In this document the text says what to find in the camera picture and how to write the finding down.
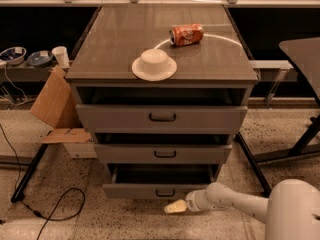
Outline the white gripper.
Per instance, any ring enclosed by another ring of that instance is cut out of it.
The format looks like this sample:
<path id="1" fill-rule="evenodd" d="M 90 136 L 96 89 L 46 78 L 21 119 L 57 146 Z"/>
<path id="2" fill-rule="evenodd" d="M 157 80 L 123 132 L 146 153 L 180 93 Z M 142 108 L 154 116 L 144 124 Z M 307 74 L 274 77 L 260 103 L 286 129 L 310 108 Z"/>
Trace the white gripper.
<path id="1" fill-rule="evenodd" d="M 188 193 L 185 201 L 179 199 L 164 207 L 166 214 L 185 212 L 187 208 L 191 212 L 207 211 L 211 208 L 211 203 L 206 196 L 206 190 L 195 190 Z"/>

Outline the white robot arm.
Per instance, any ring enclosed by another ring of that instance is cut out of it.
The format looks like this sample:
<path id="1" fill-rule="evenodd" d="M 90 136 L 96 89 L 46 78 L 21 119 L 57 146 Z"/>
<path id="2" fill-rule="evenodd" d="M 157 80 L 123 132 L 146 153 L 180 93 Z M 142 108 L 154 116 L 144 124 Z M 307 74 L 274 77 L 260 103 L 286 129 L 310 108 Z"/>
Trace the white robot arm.
<path id="1" fill-rule="evenodd" d="M 268 198 L 236 192 L 223 184 L 188 193 L 164 208 L 167 214 L 233 207 L 265 224 L 265 240 L 320 240 L 320 191 L 301 180 L 279 182 Z"/>

